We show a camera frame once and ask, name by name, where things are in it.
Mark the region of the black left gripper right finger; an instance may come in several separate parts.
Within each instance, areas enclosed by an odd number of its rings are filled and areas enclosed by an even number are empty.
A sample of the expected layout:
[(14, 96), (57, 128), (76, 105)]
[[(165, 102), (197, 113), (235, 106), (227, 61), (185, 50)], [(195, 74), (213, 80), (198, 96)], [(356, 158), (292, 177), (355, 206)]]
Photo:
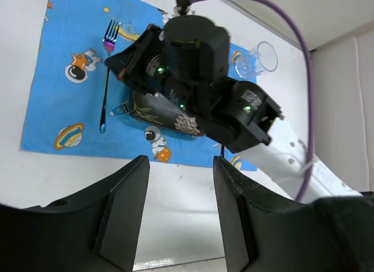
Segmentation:
[(228, 271), (372, 271), (373, 197), (287, 199), (213, 163)]

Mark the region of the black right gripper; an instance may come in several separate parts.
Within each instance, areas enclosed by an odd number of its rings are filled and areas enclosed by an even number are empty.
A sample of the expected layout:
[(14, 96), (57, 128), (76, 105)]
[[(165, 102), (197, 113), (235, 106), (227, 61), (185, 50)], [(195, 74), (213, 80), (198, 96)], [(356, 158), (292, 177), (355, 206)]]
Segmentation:
[(210, 114), (228, 74), (229, 46), (228, 31), (210, 19), (176, 16), (164, 27), (149, 24), (105, 66), (133, 91), (160, 93), (189, 114)]

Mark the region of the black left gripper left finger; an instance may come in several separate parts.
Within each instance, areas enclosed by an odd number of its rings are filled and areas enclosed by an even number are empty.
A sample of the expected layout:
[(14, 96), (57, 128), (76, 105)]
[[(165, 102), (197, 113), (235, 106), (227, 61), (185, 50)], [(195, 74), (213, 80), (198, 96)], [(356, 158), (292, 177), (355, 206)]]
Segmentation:
[(117, 172), (47, 206), (1, 206), (2, 271), (132, 271), (150, 162)]

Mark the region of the black floral square plate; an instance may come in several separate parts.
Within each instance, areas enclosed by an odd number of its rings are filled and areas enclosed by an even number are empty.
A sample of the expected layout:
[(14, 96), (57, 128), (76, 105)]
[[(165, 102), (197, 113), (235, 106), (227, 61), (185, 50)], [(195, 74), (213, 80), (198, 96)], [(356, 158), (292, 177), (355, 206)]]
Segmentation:
[(163, 95), (143, 95), (132, 91), (130, 97), (130, 114), (140, 121), (159, 128), (172, 130), (187, 135), (204, 136), (195, 118), (175, 107)]

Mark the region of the clear plastic cup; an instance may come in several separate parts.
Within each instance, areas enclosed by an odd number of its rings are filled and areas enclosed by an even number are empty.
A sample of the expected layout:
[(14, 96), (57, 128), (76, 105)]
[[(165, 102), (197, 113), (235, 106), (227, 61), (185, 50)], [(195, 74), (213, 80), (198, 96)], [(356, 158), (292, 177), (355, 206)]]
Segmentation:
[(274, 72), (278, 68), (278, 55), (269, 42), (261, 41), (251, 50), (240, 53), (234, 59), (234, 65), (241, 78), (254, 78)]

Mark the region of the iridescent fork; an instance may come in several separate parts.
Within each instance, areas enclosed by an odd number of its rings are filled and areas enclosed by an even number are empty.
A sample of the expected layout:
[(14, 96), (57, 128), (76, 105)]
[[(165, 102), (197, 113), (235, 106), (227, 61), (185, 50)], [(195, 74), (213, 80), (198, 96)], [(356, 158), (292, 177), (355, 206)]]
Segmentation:
[[(103, 46), (107, 52), (108, 57), (111, 56), (115, 49), (115, 44), (117, 36), (119, 33), (120, 22), (115, 18), (112, 18), (109, 22), (108, 28), (103, 37)], [(103, 93), (103, 102), (101, 108), (101, 117), (99, 121), (99, 131), (101, 134), (106, 132), (106, 104), (107, 104), (107, 94), (108, 94), (108, 83), (109, 83), (109, 69), (107, 69), (106, 80), (105, 80), (105, 89)]]

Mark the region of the blue space-print cloth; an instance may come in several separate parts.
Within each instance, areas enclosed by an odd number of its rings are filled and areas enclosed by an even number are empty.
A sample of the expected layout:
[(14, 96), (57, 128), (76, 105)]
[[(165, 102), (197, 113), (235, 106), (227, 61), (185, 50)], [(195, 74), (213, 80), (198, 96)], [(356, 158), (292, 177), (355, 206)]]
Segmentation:
[(133, 159), (211, 167), (221, 145), (134, 119), (131, 89), (109, 75), (106, 132), (99, 131), (105, 89), (102, 37), (120, 21), (116, 50), (131, 45), (146, 26), (171, 14), (141, 0), (48, 0), (29, 97), (22, 149), (64, 155)]

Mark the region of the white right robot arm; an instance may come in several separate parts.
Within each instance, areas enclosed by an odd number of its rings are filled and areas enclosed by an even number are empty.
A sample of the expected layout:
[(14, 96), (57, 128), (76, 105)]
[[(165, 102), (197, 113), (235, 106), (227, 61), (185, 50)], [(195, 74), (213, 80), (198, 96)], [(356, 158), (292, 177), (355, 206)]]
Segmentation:
[(166, 98), (192, 118), (192, 128), (256, 165), (294, 200), (357, 197), (260, 86), (228, 76), (229, 46), (228, 31), (210, 19), (177, 16), (164, 27), (148, 25), (105, 66), (133, 91)]

